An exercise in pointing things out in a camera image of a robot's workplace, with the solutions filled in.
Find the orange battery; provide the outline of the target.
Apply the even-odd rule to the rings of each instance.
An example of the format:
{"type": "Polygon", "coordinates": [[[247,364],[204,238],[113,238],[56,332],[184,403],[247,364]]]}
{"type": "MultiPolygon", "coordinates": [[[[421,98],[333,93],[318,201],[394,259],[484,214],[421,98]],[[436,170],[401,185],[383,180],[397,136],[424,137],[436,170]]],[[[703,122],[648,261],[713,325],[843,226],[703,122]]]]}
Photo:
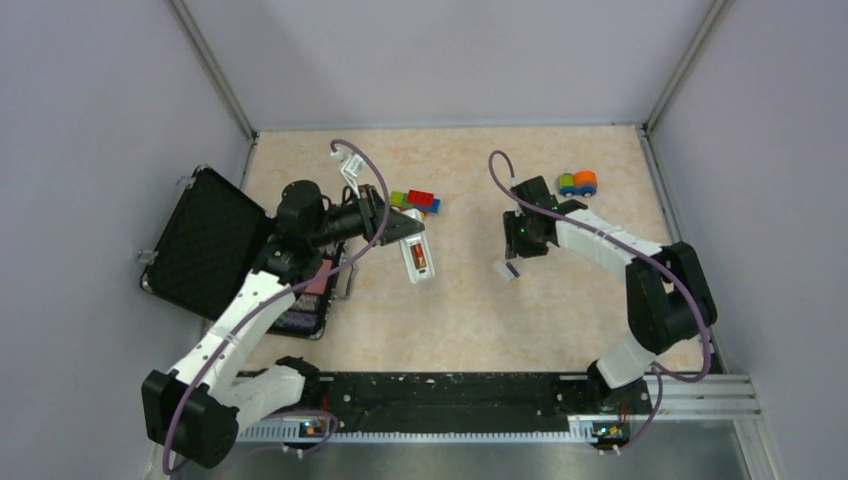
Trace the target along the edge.
{"type": "Polygon", "coordinates": [[[415,261],[416,269],[423,270],[427,267],[426,254],[422,243],[416,243],[410,247],[415,261]]]}

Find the white remote control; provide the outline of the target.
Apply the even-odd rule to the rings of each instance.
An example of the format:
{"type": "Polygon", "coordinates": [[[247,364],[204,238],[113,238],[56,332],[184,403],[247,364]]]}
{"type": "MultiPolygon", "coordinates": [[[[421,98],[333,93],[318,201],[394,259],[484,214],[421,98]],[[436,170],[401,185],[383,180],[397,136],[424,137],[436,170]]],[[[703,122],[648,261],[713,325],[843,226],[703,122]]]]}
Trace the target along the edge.
{"type": "Polygon", "coordinates": [[[422,213],[415,209],[408,209],[401,211],[401,214],[416,224],[415,231],[405,234],[398,242],[407,278],[411,284],[433,279],[435,267],[422,213]]]}

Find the blue battery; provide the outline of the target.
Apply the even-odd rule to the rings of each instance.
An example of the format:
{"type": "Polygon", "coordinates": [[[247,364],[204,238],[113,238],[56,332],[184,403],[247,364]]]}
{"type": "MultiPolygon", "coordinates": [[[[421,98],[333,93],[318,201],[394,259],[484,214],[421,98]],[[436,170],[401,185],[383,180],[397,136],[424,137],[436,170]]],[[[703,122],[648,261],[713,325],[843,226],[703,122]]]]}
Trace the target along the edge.
{"type": "Polygon", "coordinates": [[[519,271],[517,270],[517,268],[511,262],[506,262],[505,266],[510,271],[510,273],[513,277],[518,278],[520,276],[519,271]]]}

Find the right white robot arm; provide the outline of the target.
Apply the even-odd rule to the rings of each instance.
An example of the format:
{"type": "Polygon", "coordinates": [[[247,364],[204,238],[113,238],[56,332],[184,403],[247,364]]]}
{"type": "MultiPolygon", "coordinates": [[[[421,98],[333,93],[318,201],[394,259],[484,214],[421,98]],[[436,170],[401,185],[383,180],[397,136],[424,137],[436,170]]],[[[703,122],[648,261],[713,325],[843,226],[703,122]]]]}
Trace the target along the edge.
{"type": "Polygon", "coordinates": [[[518,207],[503,215],[505,256],[530,259],[551,247],[569,249],[618,276],[625,285],[627,331],[609,353],[587,369],[589,404],[612,412],[657,358],[676,344],[702,342],[702,370],[709,371],[709,329],[717,309],[694,248],[641,239],[590,211],[578,200],[559,202],[545,180],[512,182],[518,207]]]}

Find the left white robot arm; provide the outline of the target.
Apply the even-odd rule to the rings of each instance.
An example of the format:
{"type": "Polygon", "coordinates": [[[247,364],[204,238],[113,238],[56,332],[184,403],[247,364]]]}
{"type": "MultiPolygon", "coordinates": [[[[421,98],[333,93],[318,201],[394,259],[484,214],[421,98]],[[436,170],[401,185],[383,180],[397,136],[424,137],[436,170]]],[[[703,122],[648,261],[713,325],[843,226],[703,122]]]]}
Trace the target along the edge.
{"type": "Polygon", "coordinates": [[[286,186],[274,233],[213,328],[168,372],[153,370],[142,383],[146,430],[163,448],[164,473],[177,471],[174,455],[213,468],[246,428],[285,407],[302,414],[314,410],[321,397],[311,380],[317,370],[301,359],[285,357],[251,380],[235,379],[298,294],[328,277],[321,269],[325,246],[361,237],[373,248],[424,230],[418,213],[393,208],[372,185],[359,187],[341,205],[326,205],[310,180],[286,186]]]}

